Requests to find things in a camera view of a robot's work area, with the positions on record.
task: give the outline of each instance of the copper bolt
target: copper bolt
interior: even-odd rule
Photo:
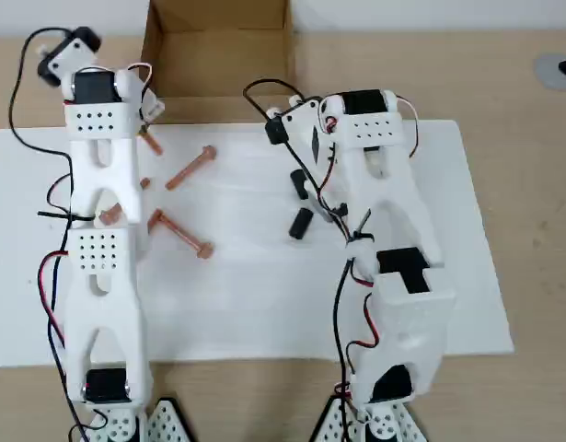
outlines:
[[[192,172],[206,162],[214,160],[215,157],[217,157],[217,149],[215,149],[212,145],[206,145],[198,157],[194,158],[186,168],[181,170],[172,180],[166,183],[166,188],[169,191],[174,190],[184,181],[185,178],[191,175]]]
[[[141,131],[139,131],[139,136],[141,136],[145,140],[147,145],[150,146],[150,148],[154,151],[156,155],[160,156],[164,153],[162,146],[156,141],[156,139],[149,132],[147,132],[147,129],[142,129]]]
[[[152,229],[158,224],[162,223],[174,232],[180,239],[189,244],[197,251],[197,258],[207,260],[213,255],[214,247],[210,242],[201,242],[191,233],[187,232],[184,228],[176,224],[160,209],[156,209],[147,222],[147,231],[151,232]]]
[[[149,178],[144,178],[143,180],[141,180],[140,185],[142,186],[142,189],[147,189],[147,187],[150,185],[150,182],[151,181]],[[119,203],[116,203],[109,210],[103,210],[98,216],[98,219],[105,226],[110,226],[111,224],[115,224],[117,221],[119,221],[121,213],[121,205]]]
[[[161,218],[162,218],[162,211],[160,209],[156,209],[152,213],[152,216],[150,216],[150,219],[147,220],[147,233],[152,233],[152,230],[154,229],[156,224],[160,222]]]

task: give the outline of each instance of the cardboard box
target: cardboard box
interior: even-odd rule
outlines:
[[[142,60],[166,103],[158,122],[255,122],[242,89],[263,77],[293,83],[293,23],[288,0],[152,0]],[[260,85],[266,108],[288,106],[288,91]]]

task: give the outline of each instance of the white paper sheet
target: white paper sheet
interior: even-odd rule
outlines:
[[[411,134],[413,127],[406,129]],[[444,249],[458,294],[448,331],[448,353],[512,352],[501,293],[454,122],[422,122],[421,145],[412,164]],[[209,261],[164,228],[156,230],[138,267],[154,360],[313,357],[335,359],[331,311],[344,263],[343,240],[317,215],[304,240],[287,232],[301,206],[289,173],[296,164],[283,147],[271,146],[261,124],[157,126],[165,155],[139,145],[145,219],[156,207],[199,238],[215,245]],[[35,145],[66,149],[63,128],[26,129]],[[203,145],[218,149],[216,161],[174,192],[164,184],[196,157]],[[47,210],[45,193],[67,172],[62,158],[44,156],[0,131],[0,366],[52,362],[46,317],[36,273],[41,258],[56,250],[64,221],[36,217]],[[67,183],[56,195],[63,202]],[[383,245],[403,241],[386,216],[368,226]],[[61,321],[70,268],[60,271]],[[46,277],[46,289],[51,292]],[[367,336],[364,288],[347,283],[341,302],[342,339]],[[97,361],[118,359],[112,337],[102,332]]]

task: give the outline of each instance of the white wall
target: white wall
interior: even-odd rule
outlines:
[[[87,25],[102,34],[143,34],[149,0],[0,0],[0,35]]]
[[[566,0],[293,0],[299,30],[566,28]]]
[[[299,30],[566,28],[566,0],[292,1]],[[141,34],[148,3],[0,0],[0,35],[23,35],[53,25],[88,25],[103,34]]]

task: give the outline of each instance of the table surface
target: table surface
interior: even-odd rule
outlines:
[[[0,40],[0,128],[21,43]],[[101,62],[134,61],[140,44],[107,39]],[[296,46],[303,90],[391,88],[421,118],[460,125],[517,353],[445,360],[413,403],[426,433],[566,441],[566,92],[544,89],[532,71],[541,52],[566,52],[566,31],[318,34]],[[17,125],[61,125],[58,91],[33,72]],[[203,441],[305,442],[339,377],[333,363],[297,360],[154,371],[156,397],[178,396]],[[0,369],[0,440],[63,440],[69,425],[53,368]]]

